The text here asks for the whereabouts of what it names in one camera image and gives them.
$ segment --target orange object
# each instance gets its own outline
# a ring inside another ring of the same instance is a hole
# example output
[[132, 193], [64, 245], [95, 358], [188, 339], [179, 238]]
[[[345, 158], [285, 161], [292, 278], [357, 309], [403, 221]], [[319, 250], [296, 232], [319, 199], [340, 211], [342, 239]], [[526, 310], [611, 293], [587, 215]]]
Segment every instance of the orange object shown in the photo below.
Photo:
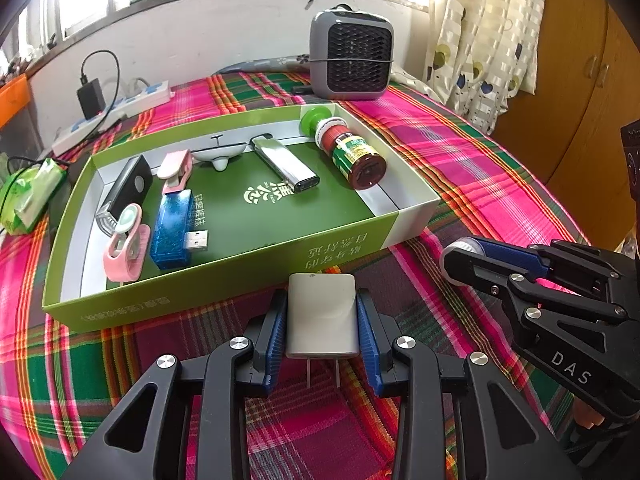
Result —
[[31, 101], [26, 74], [19, 75], [0, 88], [0, 128]]

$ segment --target white power adapter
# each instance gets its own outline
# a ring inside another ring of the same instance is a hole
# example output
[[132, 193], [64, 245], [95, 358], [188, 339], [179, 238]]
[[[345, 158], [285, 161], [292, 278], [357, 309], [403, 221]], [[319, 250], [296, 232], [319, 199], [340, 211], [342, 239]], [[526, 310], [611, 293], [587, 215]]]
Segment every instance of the white power adapter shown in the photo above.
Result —
[[[337, 360], [359, 353], [355, 278], [351, 274], [292, 274], [287, 357]], [[309, 370], [307, 361], [307, 384]], [[339, 384], [337, 361], [336, 378]]]

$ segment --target space heater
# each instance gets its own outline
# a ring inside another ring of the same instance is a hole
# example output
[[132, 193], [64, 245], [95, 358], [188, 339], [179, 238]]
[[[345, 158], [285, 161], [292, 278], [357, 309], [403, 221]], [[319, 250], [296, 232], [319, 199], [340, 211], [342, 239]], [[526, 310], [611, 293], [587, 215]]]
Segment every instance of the space heater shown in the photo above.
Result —
[[311, 86], [325, 99], [380, 97], [389, 83], [394, 29], [375, 14], [331, 9], [316, 14], [310, 36]]

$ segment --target plaid tablecloth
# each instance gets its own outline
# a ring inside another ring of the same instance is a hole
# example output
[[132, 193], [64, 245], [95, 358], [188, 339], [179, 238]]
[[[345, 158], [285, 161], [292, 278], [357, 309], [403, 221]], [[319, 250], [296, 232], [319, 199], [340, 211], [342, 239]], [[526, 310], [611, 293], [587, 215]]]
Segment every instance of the plaid tablecloth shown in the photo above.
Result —
[[[318, 102], [290, 94], [300, 82], [306, 80], [285, 74], [208, 77], [175, 88], [171, 102], [82, 149], [96, 152], [211, 116]], [[380, 312], [435, 351], [485, 352], [550, 430], [560, 433], [571, 395], [511, 351], [500, 303], [450, 286], [440, 275], [438, 257], [444, 246], [469, 234], [524, 246], [551, 238], [583, 240], [580, 231], [509, 153], [426, 97], [393, 85], [377, 101], [341, 104], [398, 150], [442, 202], [420, 237], [328, 271], [355, 274]], [[101, 332], [76, 334], [49, 317], [28, 328], [30, 307], [42, 300], [47, 237], [44, 218], [31, 235], [7, 237], [0, 248], [0, 422], [34, 471], [55, 479], [160, 354], [188, 359], [211, 352], [266, 310], [271, 290]], [[313, 362], [307, 389], [304, 363], [285, 361], [273, 395], [247, 403], [254, 479], [388, 478], [398, 404], [373, 396], [361, 359], [340, 362], [340, 389], [332, 365]], [[454, 478], [450, 415], [446, 430], [447, 469]], [[192, 439], [189, 478], [194, 451]]]

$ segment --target wall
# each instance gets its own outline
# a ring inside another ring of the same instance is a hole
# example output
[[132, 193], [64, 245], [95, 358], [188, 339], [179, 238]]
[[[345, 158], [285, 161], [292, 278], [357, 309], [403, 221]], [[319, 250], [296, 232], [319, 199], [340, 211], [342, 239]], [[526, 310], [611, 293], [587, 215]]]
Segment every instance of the wall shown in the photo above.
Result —
[[[93, 50], [113, 50], [122, 79], [140, 76], [150, 83], [177, 85], [249, 59], [308, 52], [310, 22], [316, 12], [340, 3], [385, 16], [394, 26], [394, 60], [421, 74], [428, 15], [385, 0], [179, 0], [139, 12], [99, 30], [36, 72], [31, 81], [36, 124], [50, 146], [56, 131], [82, 117], [76, 90], [80, 64]], [[113, 59], [98, 54], [87, 61], [89, 79], [98, 77], [105, 101], [115, 82]]]

